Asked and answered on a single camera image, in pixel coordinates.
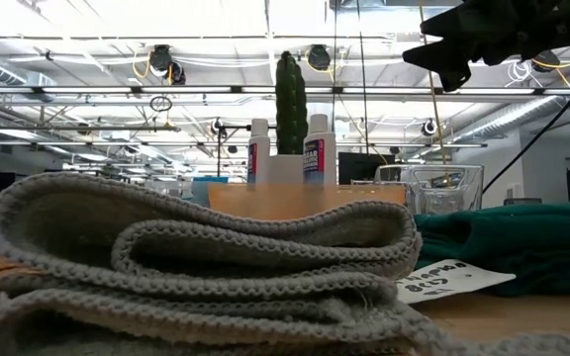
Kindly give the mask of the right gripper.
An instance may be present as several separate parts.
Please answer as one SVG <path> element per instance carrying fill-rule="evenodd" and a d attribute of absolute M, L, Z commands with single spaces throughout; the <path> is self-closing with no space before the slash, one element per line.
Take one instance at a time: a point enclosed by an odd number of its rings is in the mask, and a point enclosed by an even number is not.
<path fill-rule="evenodd" d="M 403 52 L 407 63 L 435 72 L 444 92 L 471 77 L 468 62 L 499 64 L 516 55 L 532 59 L 545 50 L 570 46 L 570 0 L 464 0 L 421 23 L 425 35 L 442 39 Z"/>

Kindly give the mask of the white cleaner bottle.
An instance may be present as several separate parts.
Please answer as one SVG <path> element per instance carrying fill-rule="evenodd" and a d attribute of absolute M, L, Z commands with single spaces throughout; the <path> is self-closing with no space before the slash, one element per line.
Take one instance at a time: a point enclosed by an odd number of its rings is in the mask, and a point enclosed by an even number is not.
<path fill-rule="evenodd" d="M 266 119 L 253 119 L 248 141 L 247 182 L 266 183 L 268 179 L 270 138 Z"/>
<path fill-rule="evenodd" d="M 306 184 L 336 184 L 335 133 L 325 114 L 310 117 L 304 139 L 303 179 Z"/>

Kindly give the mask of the dark green cloth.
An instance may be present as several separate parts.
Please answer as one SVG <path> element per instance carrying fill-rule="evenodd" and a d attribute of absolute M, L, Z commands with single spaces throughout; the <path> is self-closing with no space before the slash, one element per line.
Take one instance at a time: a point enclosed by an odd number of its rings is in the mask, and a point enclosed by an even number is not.
<path fill-rule="evenodd" d="M 514 274 L 489 289 L 500 297 L 570 295 L 570 203 L 514 205 L 415 217 L 419 268 L 457 259 Z"/>

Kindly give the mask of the orange translucent plastic bin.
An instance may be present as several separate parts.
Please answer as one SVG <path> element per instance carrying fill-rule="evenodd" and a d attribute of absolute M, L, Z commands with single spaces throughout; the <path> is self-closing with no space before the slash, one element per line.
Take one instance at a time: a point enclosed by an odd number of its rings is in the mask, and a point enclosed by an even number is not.
<path fill-rule="evenodd" d="M 398 185 L 213 183 L 208 190 L 212 210 L 264 221 L 303 218 L 356 201 L 406 200 L 406 189 Z"/>

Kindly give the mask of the white paper tag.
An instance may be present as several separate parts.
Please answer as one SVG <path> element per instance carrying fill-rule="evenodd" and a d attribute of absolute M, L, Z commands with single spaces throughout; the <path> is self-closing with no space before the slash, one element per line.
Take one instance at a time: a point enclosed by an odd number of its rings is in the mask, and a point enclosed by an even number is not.
<path fill-rule="evenodd" d="M 485 270 L 457 259 L 446 259 L 413 271 L 396 282 L 398 300 L 411 305 L 483 290 L 517 276 Z"/>

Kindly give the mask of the grey knitted cloth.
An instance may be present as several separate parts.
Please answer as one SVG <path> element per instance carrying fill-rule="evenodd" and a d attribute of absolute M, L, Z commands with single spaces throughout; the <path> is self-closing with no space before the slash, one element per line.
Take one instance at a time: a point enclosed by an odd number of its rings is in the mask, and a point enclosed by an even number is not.
<path fill-rule="evenodd" d="M 570 356 L 570 337 L 456 338 L 401 302 L 422 238 L 398 204 L 289 221 L 45 173 L 0 193 L 0 356 Z"/>

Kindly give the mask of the black ceiling spotlight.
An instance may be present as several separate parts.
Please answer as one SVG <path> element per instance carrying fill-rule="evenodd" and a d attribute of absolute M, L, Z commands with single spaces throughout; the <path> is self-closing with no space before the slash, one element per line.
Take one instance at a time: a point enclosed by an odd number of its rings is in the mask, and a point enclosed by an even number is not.
<path fill-rule="evenodd" d="M 331 65 L 331 57 L 323 44 L 313 44 L 307 54 L 308 64 L 315 70 L 327 71 Z"/>
<path fill-rule="evenodd" d="M 531 66 L 537 72 L 551 72 L 560 65 L 560 59 L 552 50 L 544 50 L 531 60 Z"/>
<path fill-rule="evenodd" d="M 149 71 L 170 86 L 186 84 L 183 66 L 172 58 L 168 44 L 156 44 L 148 56 Z"/>

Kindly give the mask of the tall clear plastic bin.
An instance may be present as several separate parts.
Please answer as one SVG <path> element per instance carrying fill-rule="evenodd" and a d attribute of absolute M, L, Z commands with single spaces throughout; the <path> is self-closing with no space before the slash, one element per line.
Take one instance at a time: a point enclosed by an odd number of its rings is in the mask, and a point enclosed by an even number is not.
<path fill-rule="evenodd" d="M 456 164 L 379 166 L 373 182 L 405 188 L 405 206 L 414 215 L 447 215 L 482 206 L 484 167 Z"/>

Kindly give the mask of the black monitor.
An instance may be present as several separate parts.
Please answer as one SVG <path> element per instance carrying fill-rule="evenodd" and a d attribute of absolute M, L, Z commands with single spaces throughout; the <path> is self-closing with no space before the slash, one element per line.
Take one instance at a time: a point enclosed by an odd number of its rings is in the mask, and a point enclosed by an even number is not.
<path fill-rule="evenodd" d="M 379 166 L 394 162 L 393 154 L 340 152 L 337 155 L 338 184 L 350 185 L 352 181 L 372 181 Z"/>

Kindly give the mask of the green column cactus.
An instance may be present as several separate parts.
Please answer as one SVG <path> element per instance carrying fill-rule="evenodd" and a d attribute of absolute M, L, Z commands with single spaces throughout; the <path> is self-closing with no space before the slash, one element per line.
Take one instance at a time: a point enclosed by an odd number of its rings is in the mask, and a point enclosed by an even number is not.
<path fill-rule="evenodd" d="M 302 154 L 308 133 L 306 82 L 289 51 L 276 66 L 276 146 L 279 154 Z"/>

